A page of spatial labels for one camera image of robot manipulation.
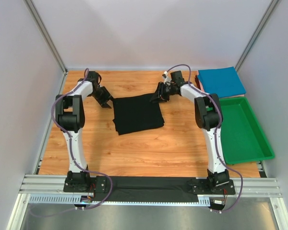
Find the black t-shirt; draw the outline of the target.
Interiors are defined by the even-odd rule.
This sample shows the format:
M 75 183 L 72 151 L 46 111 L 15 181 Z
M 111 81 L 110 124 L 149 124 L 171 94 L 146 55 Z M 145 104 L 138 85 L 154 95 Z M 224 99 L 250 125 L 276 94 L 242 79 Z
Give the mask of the black t-shirt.
M 156 129 L 164 126 L 158 103 L 150 101 L 152 94 L 113 99 L 115 129 L 119 135 Z

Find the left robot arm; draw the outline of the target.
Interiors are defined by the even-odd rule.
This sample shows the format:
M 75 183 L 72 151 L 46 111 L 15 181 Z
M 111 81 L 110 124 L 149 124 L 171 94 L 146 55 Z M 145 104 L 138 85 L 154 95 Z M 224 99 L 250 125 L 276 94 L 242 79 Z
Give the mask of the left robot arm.
M 83 127 L 85 124 L 84 100 L 93 97 L 102 108 L 110 108 L 112 95 L 101 86 L 101 75 L 85 69 L 84 77 L 65 94 L 58 94 L 51 107 L 51 119 L 63 133 L 69 155 L 69 170 L 64 182 L 64 192 L 88 192 L 94 188 L 94 181 L 84 157 Z

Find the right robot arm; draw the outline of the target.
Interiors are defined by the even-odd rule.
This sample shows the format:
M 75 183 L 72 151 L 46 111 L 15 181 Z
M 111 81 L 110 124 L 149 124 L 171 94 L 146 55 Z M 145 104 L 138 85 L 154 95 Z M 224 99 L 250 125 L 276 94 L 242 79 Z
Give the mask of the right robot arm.
M 223 115 L 219 98 L 216 94 L 207 94 L 191 82 L 186 82 L 181 71 L 172 72 L 170 76 L 168 74 L 167 71 L 163 73 L 164 81 L 158 83 L 150 101 L 167 102 L 170 96 L 177 94 L 194 103 L 195 121 L 203 131 L 208 153 L 206 186 L 213 192 L 222 191 L 229 184 L 230 178 L 221 144 Z

